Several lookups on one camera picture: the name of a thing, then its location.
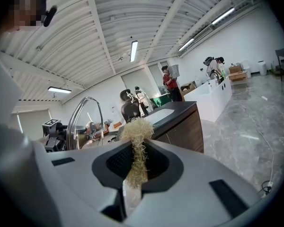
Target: black office chair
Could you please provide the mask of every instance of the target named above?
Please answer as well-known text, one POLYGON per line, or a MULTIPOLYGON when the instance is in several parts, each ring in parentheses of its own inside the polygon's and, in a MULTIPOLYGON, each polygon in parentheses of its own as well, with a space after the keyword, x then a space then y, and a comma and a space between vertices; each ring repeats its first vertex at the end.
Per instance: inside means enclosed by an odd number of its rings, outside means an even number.
POLYGON ((121 114, 126 122, 141 116, 139 110, 139 100, 132 94, 132 97, 128 96, 128 94, 131 94, 129 89, 123 90, 120 93, 120 101, 123 103, 121 106, 121 114))

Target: ceiling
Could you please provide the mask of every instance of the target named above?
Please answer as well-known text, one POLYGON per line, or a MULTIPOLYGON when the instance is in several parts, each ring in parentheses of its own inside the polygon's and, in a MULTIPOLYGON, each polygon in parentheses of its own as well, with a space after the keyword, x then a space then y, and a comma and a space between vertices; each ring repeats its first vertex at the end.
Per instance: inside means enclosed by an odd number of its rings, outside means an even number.
POLYGON ((4 34, 0 57, 23 88, 22 101, 65 101, 127 69, 178 55, 227 9, 253 0, 47 0, 49 27, 4 34), (137 40, 135 62, 129 62, 137 40), (48 92, 71 89, 70 95, 48 92))

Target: basket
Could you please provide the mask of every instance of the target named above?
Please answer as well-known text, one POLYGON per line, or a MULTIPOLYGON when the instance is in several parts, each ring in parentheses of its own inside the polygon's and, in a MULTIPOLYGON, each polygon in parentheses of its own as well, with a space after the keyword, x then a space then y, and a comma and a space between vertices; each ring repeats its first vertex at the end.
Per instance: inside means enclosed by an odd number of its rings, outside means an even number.
POLYGON ((177 78, 180 76, 179 73, 179 65, 173 65, 169 67, 169 72, 172 75, 173 78, 177 78))

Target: wooden cabinet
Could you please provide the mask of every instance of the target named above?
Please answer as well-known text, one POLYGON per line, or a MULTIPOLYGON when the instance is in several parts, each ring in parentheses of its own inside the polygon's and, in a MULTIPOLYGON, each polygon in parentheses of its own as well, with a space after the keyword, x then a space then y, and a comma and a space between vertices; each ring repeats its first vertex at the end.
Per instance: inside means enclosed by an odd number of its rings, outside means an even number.
POLYGON ((156 140, 204 153, 203 133, 198 110, 156 140))

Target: dark countertop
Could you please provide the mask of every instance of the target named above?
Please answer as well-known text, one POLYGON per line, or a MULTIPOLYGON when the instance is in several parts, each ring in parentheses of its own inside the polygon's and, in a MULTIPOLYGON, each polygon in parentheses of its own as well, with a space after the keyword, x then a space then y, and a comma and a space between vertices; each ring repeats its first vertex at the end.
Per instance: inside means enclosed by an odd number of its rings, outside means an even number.
MULTIPOLYGON (((188 117, 193 111, 197 110, 197 105, 196 102, 169 102, 160 108, 156 108, 154 111, 150 112, 149 115, 154 114, 155 112, 164 108, 173 109, 174 112, 164 119, 156 122, 152 139, 156 139, 164 132, 168 131, 171 127, 188 117)), ((123 128, 124 126, 119 129, 116 141, 119 140, 123 128)))

